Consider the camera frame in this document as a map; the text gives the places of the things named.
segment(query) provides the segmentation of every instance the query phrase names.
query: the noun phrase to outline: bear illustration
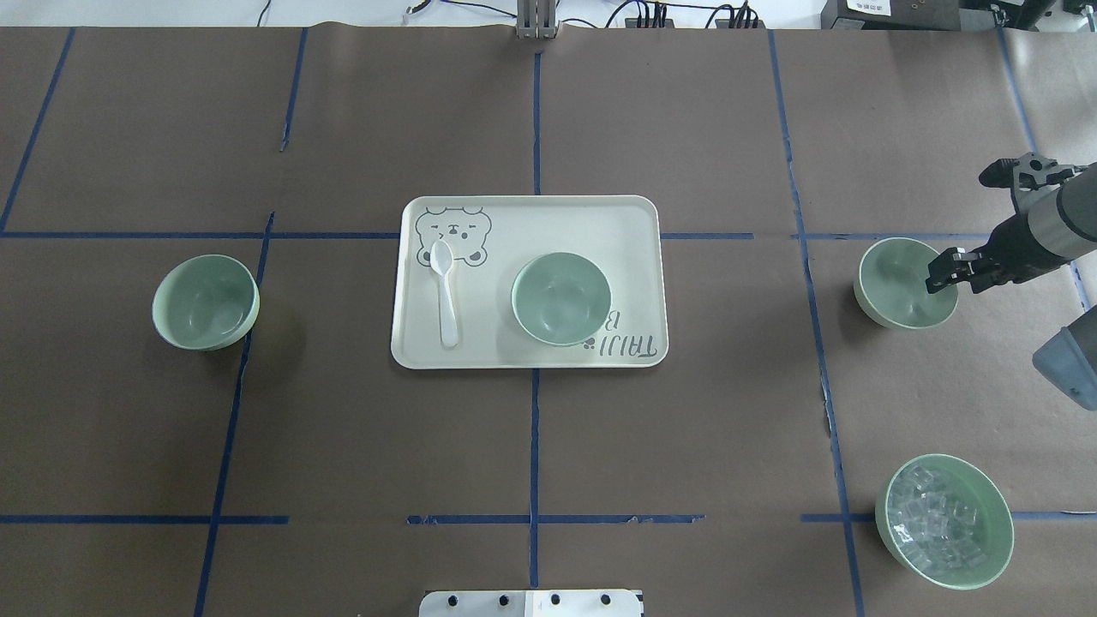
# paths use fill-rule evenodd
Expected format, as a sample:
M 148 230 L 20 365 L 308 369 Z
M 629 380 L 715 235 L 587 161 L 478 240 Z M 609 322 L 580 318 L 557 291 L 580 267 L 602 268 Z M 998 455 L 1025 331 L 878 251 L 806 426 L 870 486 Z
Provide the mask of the bear illustration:
M 436 240 L 445 240 L 453 251 L 453 258 L 470 266 L 479 266 L 487 260 L 487 234 L 491 231 L 491 218 L 483 209 L 428 207 L 415 221 L 415 232 L 419 235 L 419 250 L 416 260 L 430 266 L 430 247 Z

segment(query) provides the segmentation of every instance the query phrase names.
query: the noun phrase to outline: cable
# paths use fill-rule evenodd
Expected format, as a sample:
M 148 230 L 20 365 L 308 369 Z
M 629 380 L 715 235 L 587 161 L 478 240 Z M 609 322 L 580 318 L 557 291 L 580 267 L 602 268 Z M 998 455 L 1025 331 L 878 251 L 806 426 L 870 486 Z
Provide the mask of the cable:
M 259 27 L 263 23 L 263 15 L 267 14 L 267 11 L 270 8 L 271 8 L 271 0 L 267 0 L 267 5 L 263 7 L 263 10 L 259 12 L 259 19 L 256 20 L 256 27 Z
M 727 9 L 727 12 L 731 13 L 731 15 L 728 15 L 727 18 L 728 20 L 735 19 L 735 7 L 732 7 L 731 4 L 721 4 L 712 10 L 712 14 L 709 15 L 709 21 L 704 22 L 704 27 L 708 29 L 710 25 L 712 25 L 712 20 L 716 19 L 716 13 L 723 11 L 724 9 Z
M 750 19 L 750 0 L 743 0 L 743 5 L 739 7 L 739 13 L 735 15 L 735 24 L 728 24 L 732 27 L 744 27 L 746 25 L 746 20 Z
M 587 20 L 580 20 L 579 18 L 568 18 L 566 20 L 563 20 L 561 23 L 567 23 L 567 22 L 585 23 L 585 24 L 589 25 L 590 27 L 598 27 L 597 25 L 588 22 Z
M 502 9 L 496 9 L 495 7 L 488 7 L 487 4 L 477 4 L 476 2 L 461 2 L 459 0 L 441 0 L 441 2 L 443 2 L 445 4 L 460 4 L 462 7 L 478 7 L 480 9 L 487 9 L 489 11 L 495 11 L 497 13 L 502 13 L 502 14 L 507 15 L 508 18 L 514 18 L 516 20 L 518 19 L 518 15 L 516 15 L 514 13 L 511 13 L 511 12 L 508 12 L 508 11 L 504 11 Z
M 624 9 L 629 4 L 632 4 L 633 2 L 643 7 L 645 11 L 647 10 L 647 2 L 644 2 L 643 0 L 624 0 L 624 2 L 621 2 L 621 4 L 617 9 L 613 9 L 613 12 L 610 13 L 610 19 L 606 20 L 606 27 L 609 27 L 610 25 L 613 24 L 613 18 L 615 18 L 618 13 L 621 12 L 621 9 Z M 636 7 L 636 23 L 637 24 L 640 23 L 640 7 Z

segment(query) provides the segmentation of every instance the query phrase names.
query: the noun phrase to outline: blue painter's tape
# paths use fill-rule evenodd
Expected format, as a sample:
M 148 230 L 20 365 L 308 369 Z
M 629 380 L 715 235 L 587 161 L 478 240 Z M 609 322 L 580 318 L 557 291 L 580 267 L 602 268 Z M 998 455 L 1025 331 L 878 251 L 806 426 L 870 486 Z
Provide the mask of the blue painter's tape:
M 754 234 L 659 234 L 665 240 L 753 240 Z
M 848 520 L 849 498 L 846 492 L 846 474 L 841 468 L 841 447 L 838 442 L 838 426 L 834 416 L 834 404 L 830 395 L 830 378 L 827 371 L 826 354 L 823 349 L 823 329 L 819 326 L 818 306 L 815 302 L 815 283 L 812 281 L 811 258 L 807 253 L 807 238 L 804 229 L 804 215 L 800 201 L 800 189 L 796 187 L 796 177 L 792 170 L 792 136 L 789 133 L 789 115 L 784 106 L 784 90 L 781 87 L 781 68 L 777 56 L 777 41 L 773 31 L 767 30 L 769 37 L 770 64 L 773 68 L 773 88 L 777 91 L 777 109 L 781 120 L 781 136 L 784 142 L 784 158 L 788 162 L 789 188 L 792 191 L 792 202 L 796 217 L 796 234 L 800 243 L 800 257 L 803 261 L 804 282 L 807 285 L 807 305 L 812 316 L 812 330 L 815 334 L 815 354 L 819 366 L 819 382 L 823 386 L 824 407 L 826 408 L 827 423 L 830 428 L 830 453 L 834 459 L 834 475 L 838 485 L 838 503 L 841 507 L 842 516 L 847 517 L 842 521 L 842 531 L 846 536 L 846 556 L 849 561 L 849 577 L 853 587 L 853 604 L 857 608 L 858 617 L 864 616 L 864 599 L 861 594 L 861 576 L 857 565 L 857 551 L 853 547 L 853 528 Z
M 529 525 L 525 514 L 432 514 L 409 516 L 408 525 Z
M 185 239 L 185 240 L 258 240 L 255 232 L 3 232 L 0 237 L 24 239 Z
M 23 239 L 215 239 L 258 240 L 258 232 L 3 232 L 0 237 Z M 399 232 L 274 232 L 278 240 L 398 240 Z
M 293 86 L 290 87 L 290 104 L 285 108 L 285 126 L 282 130 L 282 143 L 278 152 L 284 153 L 290 145 L 290 130 L 293 128 L 293 110 L 297 105 L 297 87 L 301 85 L 301 66 L 305 61 L 305 43 L 308 41 L 308 29 L 301 29 L 301 42 L 297 43 L 297 65 L 293 69 Z
M 409 516 L 408 525 L 529 525 L 525 514 L 431 514 Z M 704 520 L 703 514 L 539 514 L 539 525 L 691 525 Z
M 691 525 L 704 520 L 703 514 L 543 514 L 545 525 L 624 525 L 629 523 L 651 523 L 654 525 Z
M 26 171 L 26 164 L 31 161 L 31 153 L 34 152 L 34 144 L 38 141 L 42 123 L 46 120 L 46 110 L 49 109 L 49 102 L 54 99 L 54 91 L 57 90 L 57 82 L 61 79 L 61 69 L 65 68 L 65 60 L 68 58 L 69 49 L 72 48 L 73 36 L 76 36 L 76 29 L 70 27 L 68 36 L 65 37 L 65 46 L 61 47 L 61 55 L 57 58 L 57 66 L 54 67 L 54 77 L 49 80 L 49 87 L 46 88 L 45 98 L 42 99 L 38 117 L 34 120 L 34 127 L 31 128 L 31 138 L 26 142 L 26 148 L 23 149 L 23 158 L 20 159 L 19 168 L 15 170 L 15 179 L 11 183 L 11 190 L 8 191 L 8 200 L 4 202 L 3 213 L 0 214 L 0 232 L 3 232 L 8 226 L 11 209 L 15 205 L 15 197 L 19 194 L 19 186 L 23 183 L 23 173 Z
M 218 525 L 289 525 L 289 516 L 222 516 Z
M 801 514 L 801 523 L 844 523 L 846 517 L 840 514 Z
M 1006 33 L 1000 27 L 996 30 L 998 31 L 998 47 L 1002 49 L 1002 60 L 1006 65 L 1006 79 L 1009 81 L 1009 92 L 1014 96 L 1014 105 L 1017 108 L 1017 115 L 1020 116 L 1021 126 L 1025 128 L 1025 138 L 1028 139 L 1029 149 L 1037 152 L 1036 137 L 1032 136 L 1032 126 L 1028 121 L 1028 112 L 1025 111 L 1021 92 L 1017 89 L 1017 79 L 1014 76 L 1014 63 L 1009 59 L 1009 47 L 1006 45 Z
M 278 232 L 276 240 L 398 240 L 399 232 Z
M 0 525 L 208 525 L 208 516 L 142 516 L 125 514 L 16 514 L 0 516 Z
M 1088 311 L 1093 308 L 1093 304 L 1089 303 L 1089 294 L 1086 292 L 1086 285 L 1082 282 L 1082 272 L 1078 271 L 1077 261 L 1071 261 L 1071 278 L 1074 279 L 1074 289 L 1078 292 L 1078 302 L 1082 303 L 1082 310 Z
M 541 369 L 533 369 L 532 401 L 530 418 L 530 588 L 535 590 L 540 583 L 539 532 L 541 516 L 540 476 L 541 476 Z
M 0 525 L 210 525 L 208 516 L 140 514 L 10 514 Z M 289 516 L 223 516 L 222 525 L 289 525 Z
M 533 55 L 533 194 L 541 194 L 541 52 Z
M 1097 513 L 1088 512 L 1011 512 L 1014 520 L 1074 520 L 1097 521 Z
M 274 213 L 271 212 L 267 218 L 267 228 L 263 231 L 263 245 L 259 253 L 259 266 L 256 269 L 256 284 L 263 284 L 263 274 L 267 271 L 267 254 L 271 246 L 271 229 L 274 227 Z M 233 445 L 236 441 L 236 423 L 240 416 L 240 399 L 244 393 L 244 374 L 248 368 L 248 360 L 251 355 L 251 337 L 255 330 L 249 332 L 244 337 L 244 349 L 240 352 L 240 367 L 236 372 L 236 389 L 233 393 L 233 411 L 228 416 L 228 429 L 225 431 L 225 450 L 220 457 L 220 471 L 217 474 L 217 489 L 213 500 L 213 515 L 210 517 L 210 532 L 206 536 L 206 551 L 202 560 L 202 574 L 199 579 L 199 592 L 194 602 L 194 617 L 201 617 L 205 610 L 205 596 L 210 587 L 210 572 L 213 568 L 213 554 L 217 545 L 217 527 L 220 521 L 220 509 L 225 502 L 225 485 L 228 483 L 228 468 L 233 460 Z
M 799 239 L 799 234 L 790 236 Z M 884 238 L 914 238 L 916 240 L 972 240 L 986 242 L 987 234 L 804 234 L 808 240 L 882 240 Z

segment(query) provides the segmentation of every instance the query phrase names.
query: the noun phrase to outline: bowl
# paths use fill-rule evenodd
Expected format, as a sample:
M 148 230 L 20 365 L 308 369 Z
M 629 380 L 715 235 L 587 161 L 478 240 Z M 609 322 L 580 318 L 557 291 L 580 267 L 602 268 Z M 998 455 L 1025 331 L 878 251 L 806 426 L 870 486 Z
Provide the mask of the bowl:
M 213 351 L 244 338 L 259 315 L 259 287 L 247 266 L 201 255 L 176 266 L 152 298 L 152 325 L 165 340 Z
M 877 497 L 877 529 L 900 563 L 949 590 L 991 584 L 1014 554 L 998 487 L 949 455 L 923 455 L 892 475 Z
M 573 253 L 551 253 L 518 272 L 510 304 L 530 336 L 566 347 L 590 338 L 606 324 L 610 284 L 589 259 Z
M 939 326 L 957 308 L 955 285 L 930 294 L 926 291 L 929 262 L 938 255 L 928 244 L 912 238 L 886 238 L 861 257 L 853 295 L 873 322 L 895 329 Z

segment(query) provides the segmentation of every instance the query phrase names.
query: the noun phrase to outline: white plastic spoon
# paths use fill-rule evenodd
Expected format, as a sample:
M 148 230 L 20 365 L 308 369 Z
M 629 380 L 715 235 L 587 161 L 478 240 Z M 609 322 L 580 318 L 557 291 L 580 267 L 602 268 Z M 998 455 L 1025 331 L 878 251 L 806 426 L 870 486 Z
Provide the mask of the white plastic spoon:
M 430 269 L 438 274 L 438 314 L 442 326 L 442 347 L 452 349 L 457 346 L 457 314 L 453 307 L 453 293 L 450 291 L 450 272 L 453 271 L 453 251 L 450 245 L 434 240 L 430 247 Z

